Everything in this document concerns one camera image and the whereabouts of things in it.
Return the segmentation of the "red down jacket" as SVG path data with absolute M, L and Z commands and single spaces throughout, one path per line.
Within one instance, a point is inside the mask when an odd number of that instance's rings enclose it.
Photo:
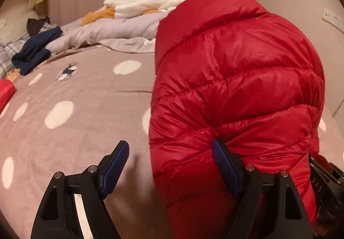
M 175 238 L 222 238 L 234 210 L 214 140 L 267 173 L 286 170 L 311 223 L 309 154 L 325 103 L 321 60 L 291 22 L 255 0 L 186 0 L 156 36 L 149 146 Z

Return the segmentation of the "polka dot bed sheet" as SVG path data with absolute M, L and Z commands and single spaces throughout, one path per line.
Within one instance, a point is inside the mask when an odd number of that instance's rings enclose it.
M 1 112 L 1 212 L 29 238 L 52 175 L 82 172 L 129 143 L 129 159 L 106 207 L 123 238 L 205 238 L 215 218 L 197 212 L 170 226 L 152 178 L 149 148 L 154 55 L 93 47 L 39 67 L 16 82 Z

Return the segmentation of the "folded red jacket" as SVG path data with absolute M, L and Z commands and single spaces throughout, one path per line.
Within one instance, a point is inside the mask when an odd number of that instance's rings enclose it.
M 0 112 L 4 109 L 15 92 L 16 88 L 12 82 L 5 78 L 0 79 Z

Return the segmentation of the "navy blue garment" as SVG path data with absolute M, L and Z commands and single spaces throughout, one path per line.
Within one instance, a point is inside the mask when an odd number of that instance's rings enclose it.
M 51 51 L 46 46 L 59 38 L 62 33 L 62 29 L 57 26 L 29 38 L 21 51 L 12 57 L 14 67 L 20 70 L 22 76 L 32 72 L 50 57 Z

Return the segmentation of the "black garment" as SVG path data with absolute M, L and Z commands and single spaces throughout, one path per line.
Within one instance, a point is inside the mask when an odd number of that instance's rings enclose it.
M 40 19 L 28 18 L 26 24 L 28 35 L 30 37 L 37 35 L 45 23 L 50 24 L 50 18 L 48 16 Z

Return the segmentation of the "beige pillow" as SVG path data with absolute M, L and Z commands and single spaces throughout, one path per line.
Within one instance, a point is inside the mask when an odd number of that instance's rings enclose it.
M 31 11 L 12 22 L 2 18 L 0 34 L 1 43 L 7 44 L 9 42 L 14 42 L 27 34 L 26 27 L 29 18 L 39 19 L 39 16 L 35 11 Z

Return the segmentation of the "lilac quilt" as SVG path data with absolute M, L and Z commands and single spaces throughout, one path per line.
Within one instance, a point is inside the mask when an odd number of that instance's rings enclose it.
M 167 12 L 154 12 L 128 19 L 101 18 L 86 25 L 68 24 L 62 27 L 62 36 L 50 42 L 46 48 L 52 53 L 94 45 L 106 39 L 156 37 L 159 23 Z

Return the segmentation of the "white goose plush toy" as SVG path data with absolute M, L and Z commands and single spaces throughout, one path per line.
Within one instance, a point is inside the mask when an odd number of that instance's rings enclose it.
M 171 12 L 186 0 L 105 0 L 102 9 L 89 12 L 81 24 L 86 25 L 100 18 L 127 19 L 153 12 Z

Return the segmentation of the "white wall power strip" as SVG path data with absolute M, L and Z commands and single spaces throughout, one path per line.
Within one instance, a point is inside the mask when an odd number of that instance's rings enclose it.
M 323 10 L 323 20 L 330 23 L 331 25 L 337 27 L 337 28 L 343 28 L 343 18 L 336 15 L 331 10 L 324 8 Z

